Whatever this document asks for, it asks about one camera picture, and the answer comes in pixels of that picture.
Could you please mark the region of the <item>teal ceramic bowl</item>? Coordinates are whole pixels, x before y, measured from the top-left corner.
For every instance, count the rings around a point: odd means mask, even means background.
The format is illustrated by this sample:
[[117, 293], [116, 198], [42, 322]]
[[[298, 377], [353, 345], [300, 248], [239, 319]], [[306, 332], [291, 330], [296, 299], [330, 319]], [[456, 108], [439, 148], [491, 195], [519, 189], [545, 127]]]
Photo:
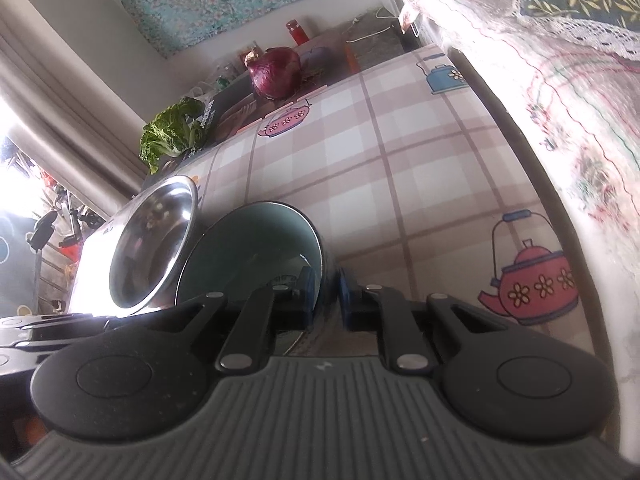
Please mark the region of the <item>teal ceramic bowl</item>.
[[[186, 259], [176, 291], [176, 303], [208, 292], [224, 295], [224, 331], [215, 348], [227, 340], [244, 302], [266, 285], [291, 285], [310, 266], [316, 282], [314, 319], [332, 301], [335, 266], [312, 222], [298, 209], [279, 202], [257, 202], [226, 214], [198, 240]], [[280, 333], [306, 330], [281, 330]]]

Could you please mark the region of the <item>small stainless steel bowl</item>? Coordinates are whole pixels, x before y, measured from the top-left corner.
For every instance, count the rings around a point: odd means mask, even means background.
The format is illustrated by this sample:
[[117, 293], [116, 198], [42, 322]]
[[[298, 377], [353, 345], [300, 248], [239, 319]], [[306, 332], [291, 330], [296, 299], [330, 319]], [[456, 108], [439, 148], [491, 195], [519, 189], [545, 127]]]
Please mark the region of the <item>small stainless steel bowl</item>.
[[186, 176], [171, 177], [137, 204], [116, 244], [108, 291], [130, 314], [174, 300], [178, 276], [203, 232], [198, 189]]

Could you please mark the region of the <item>plaid teapot tablecloth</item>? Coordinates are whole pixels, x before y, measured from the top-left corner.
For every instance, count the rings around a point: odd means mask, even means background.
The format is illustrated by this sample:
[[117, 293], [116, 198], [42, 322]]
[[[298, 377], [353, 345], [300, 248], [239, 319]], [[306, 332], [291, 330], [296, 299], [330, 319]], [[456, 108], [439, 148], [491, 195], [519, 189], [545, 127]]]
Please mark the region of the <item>plaid teapot tablecloth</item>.
[[179, 168], [212, 224], [258, 200], [312, 221], [363, 283], [448, 292], [597, 352], [570, 222], [457, 60], [426, 47], [260, 114]]

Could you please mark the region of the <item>green leafy cabbage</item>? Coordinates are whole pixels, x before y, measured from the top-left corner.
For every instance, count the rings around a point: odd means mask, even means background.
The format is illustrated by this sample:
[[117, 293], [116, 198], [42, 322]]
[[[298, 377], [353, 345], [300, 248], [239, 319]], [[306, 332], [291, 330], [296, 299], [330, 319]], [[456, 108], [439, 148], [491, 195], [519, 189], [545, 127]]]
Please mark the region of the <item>green leafy cabbage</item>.
[[160, 168], [163, 156], [174, 158], [202, 144], [204, 127], [200, 118], [204, 112], [202, 101], [186, 96], [143, 127], [139, 157], [148, 166], [150, 174]]

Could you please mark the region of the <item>red onion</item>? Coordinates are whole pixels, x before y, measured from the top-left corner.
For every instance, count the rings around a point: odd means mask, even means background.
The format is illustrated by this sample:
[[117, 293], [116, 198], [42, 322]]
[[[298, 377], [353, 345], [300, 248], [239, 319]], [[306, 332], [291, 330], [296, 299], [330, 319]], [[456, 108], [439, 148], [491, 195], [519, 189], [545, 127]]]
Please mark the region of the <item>red onion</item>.
[[289, 47], [276, 47], [264, 53], [252, 49], [245, 55], [244, 64], [254, 90], [267, 100], [290, 98], [302, 82], [302, 62]]

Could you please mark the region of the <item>grey curtain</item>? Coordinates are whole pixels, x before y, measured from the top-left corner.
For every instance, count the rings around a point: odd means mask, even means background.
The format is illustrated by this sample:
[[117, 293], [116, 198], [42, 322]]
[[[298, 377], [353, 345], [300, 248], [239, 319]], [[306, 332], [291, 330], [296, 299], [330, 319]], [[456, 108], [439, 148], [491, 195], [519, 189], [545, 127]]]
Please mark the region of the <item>grey curtain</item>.
[[104, 217], [138, 194], [141, 118], [29, 0], [1, 0], [1, 132]]

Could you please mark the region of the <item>red bottle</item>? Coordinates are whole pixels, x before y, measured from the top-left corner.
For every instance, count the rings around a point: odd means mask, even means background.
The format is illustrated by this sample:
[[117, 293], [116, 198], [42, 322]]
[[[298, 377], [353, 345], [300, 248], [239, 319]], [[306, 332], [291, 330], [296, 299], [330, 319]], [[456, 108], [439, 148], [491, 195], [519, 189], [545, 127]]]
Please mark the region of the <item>red bottle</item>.
[[309, 41], [309, 37], [305, 32], [305, 29], [303, 29], [302, 25], [299, 24], [298, 21], [296, 20], [288, 21], [285, 24], [285, 26], [286, 26], [286, 29], [288, 30], [288, 33], [291, 35], [291, 37], [293, 38], [293, 40], [298, 46], [301, 46], [302, 44], [306, 44], [306, 42]]

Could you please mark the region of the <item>white floral quilt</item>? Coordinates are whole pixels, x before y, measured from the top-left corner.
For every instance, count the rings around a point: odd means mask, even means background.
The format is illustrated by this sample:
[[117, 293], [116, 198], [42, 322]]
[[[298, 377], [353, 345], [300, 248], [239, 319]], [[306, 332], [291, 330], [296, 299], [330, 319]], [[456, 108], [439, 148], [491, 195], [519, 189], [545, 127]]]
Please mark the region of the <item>white floral quilt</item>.
[[600, 299], [620, 392], [620, 449], [639, 456], [639, 31], [530, 18], [515, 0], [402, 0], [463, 54], [558, 192]]

